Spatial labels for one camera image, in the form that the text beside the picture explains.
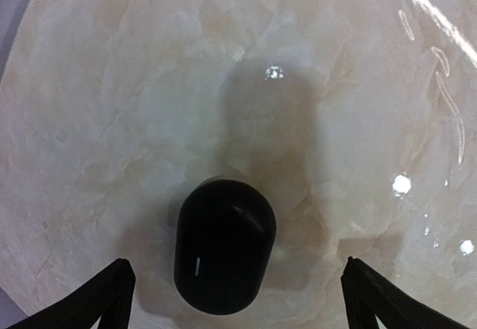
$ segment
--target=marble surface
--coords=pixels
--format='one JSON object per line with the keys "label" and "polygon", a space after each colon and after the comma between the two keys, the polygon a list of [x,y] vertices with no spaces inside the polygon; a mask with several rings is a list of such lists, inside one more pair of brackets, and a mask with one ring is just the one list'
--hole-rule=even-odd
{"label": "marble surface", "polygon": [[[32,0],[0,84],[0,286],[27,313],[117,257],[132,328],[345,328],[360,257],[477,327],[477,0]],[[233,316],[172,282],[181,201],[277,216]]]}

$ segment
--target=black knob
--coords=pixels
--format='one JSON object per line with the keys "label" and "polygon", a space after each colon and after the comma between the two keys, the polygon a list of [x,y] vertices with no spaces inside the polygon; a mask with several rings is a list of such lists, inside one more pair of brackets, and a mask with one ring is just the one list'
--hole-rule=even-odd
{"label": "black knob", "polygon": [[177,223],[174,281],[205,313],[237,313],[255,299],[277,232],[274,212],[252,186],[233,180],[200,185]]}

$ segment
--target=white marble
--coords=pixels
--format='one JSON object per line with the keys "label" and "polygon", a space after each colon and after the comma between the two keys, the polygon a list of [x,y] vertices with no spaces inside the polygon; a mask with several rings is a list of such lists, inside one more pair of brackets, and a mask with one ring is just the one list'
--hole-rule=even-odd
{"label": "white marble", "polygon": [[[132,328],[345,328],[353,255],[477,327],[477,0],[32,0],[0,84],[0,286],[32,314],[116,257]],[[278,232],[246,310],[172,283],[226,175]]]}

